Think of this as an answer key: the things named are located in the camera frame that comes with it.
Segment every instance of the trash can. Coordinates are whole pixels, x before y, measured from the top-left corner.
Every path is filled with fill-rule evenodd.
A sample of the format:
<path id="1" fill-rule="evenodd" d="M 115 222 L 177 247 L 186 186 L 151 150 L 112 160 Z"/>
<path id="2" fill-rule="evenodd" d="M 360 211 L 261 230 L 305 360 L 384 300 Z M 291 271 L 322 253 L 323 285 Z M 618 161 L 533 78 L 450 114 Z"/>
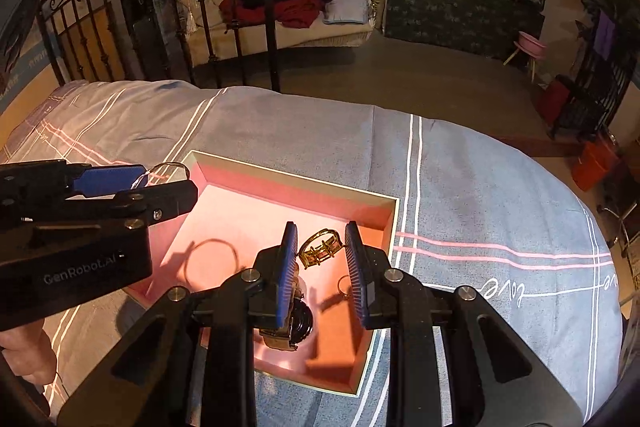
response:
<path id="1" fill-rule="evenodd" d="M 571 176 L 580 190 L 588 192 L 618 163 L 618 144 L 610 133 L 599 133 L 594 142 L 587 142 L 571 169 Z"/>

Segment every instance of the wooden stool leg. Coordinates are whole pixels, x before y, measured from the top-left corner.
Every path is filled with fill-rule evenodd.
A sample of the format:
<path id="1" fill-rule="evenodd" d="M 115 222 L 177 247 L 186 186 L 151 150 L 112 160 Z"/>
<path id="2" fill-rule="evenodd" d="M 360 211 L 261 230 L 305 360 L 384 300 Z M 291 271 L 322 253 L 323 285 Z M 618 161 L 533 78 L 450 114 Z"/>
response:
<path id="1" fill-rule="evenodd" d="M 509 62 L 511 62 L 511 61 L 513 60 L 513 57 L 515 57 L 515 56 L 518 54 L 518 52 L 519 52 L 519 51 L 520 51 L 520 49 L 519 49 L 519 48 L 516 48 L 516 51 L 514 51 L 514 52 L 511 54 L 511 57 L 507 58 L 507 60 L 505 60 L 505 61 L 503 62 L 503 64 L 502 64 L 502 65 L 503 65 L 503 66 L 506 66 L 507 64 L 509 64 Z"/>

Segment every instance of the human hand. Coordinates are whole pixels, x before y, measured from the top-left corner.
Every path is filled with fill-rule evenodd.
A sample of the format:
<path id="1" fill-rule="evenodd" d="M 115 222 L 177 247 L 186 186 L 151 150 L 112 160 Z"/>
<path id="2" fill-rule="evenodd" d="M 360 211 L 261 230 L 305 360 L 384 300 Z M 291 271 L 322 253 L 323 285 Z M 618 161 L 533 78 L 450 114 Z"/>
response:
<path id="1" fill-rule="evenodd" d="M 0 331 L 2 355 L 18 377 L 35 385 L 47 385 L 56 376 L 58 361 L 45 333 L 44 319 L 34 323 Z"/>

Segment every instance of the red cloth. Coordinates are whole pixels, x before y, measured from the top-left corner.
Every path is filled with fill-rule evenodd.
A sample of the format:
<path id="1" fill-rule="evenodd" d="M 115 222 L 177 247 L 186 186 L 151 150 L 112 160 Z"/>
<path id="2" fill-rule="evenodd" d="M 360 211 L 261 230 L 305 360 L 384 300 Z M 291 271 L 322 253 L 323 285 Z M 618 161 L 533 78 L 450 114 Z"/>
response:
<path id="1" fill-rule="evenodd" d="M 233 0 L 223 0 L 220 3 L 222 20 L 230 25 L 233 20 Z M 288 0 L 277 2 L 273 6 L 275 19 L 285 28 L 309 28 L 324 8 L 322 0 Z M 236 0 L 236 15 L 241 24 L 264 23 L 264 6 L 248 9 L 242 6 L 241 0 Z"/>

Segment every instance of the pink box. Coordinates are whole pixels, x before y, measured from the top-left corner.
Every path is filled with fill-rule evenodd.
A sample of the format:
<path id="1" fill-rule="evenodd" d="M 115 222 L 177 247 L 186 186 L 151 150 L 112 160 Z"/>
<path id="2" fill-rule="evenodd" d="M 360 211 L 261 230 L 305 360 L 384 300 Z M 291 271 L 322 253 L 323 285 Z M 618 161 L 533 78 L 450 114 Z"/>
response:
<path id="1" fill-rule="evenodd" d="M 127 289 L 144 307 L 174 285 L 192 291 L 219 286 L 252 266 L 258 251 L 279 245 L 287 221 L 298 227 L 298 247 L 321 229 L 343 237 L 354 220 L 366 245 L 390 252 L 397 198 L 197 151 L 183 163 L 198 186 L 198 203 L 188 215 L 150 228 L 153 275 Z M 338 292 L 338 279 L 349 273 L 344 250 L 321 266 L 298 265 L 314 331 L 297 351 L 278 351 L 266 347 L 256 330 L 255 368 L 322 391 L 358 394 L 371 332 L 360 326 L 353 299 Z M 340 285 L 348 286 L 348 279 Z"/>

